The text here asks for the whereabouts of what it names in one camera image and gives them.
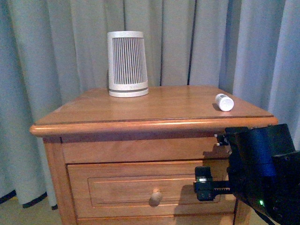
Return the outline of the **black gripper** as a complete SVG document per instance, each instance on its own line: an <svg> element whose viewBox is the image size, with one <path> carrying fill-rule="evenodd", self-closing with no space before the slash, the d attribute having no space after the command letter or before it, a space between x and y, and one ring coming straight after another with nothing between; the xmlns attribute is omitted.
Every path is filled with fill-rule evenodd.
<svg viewBox="0 0 300 225"><path fill-rule="evenodd" d="M263 190L263 180L275 177L275 168L266 153L255 153L253 150L242 152L238 146L238 135L251 130L247 127L228 127L225 134L217 136L222 145L230 147L228 181L215 181L209 166L195 168L194 192L201 202L213 201L217 195L234 195L246 202L250 196L249 187L256 188L255 197Z"/></svg>

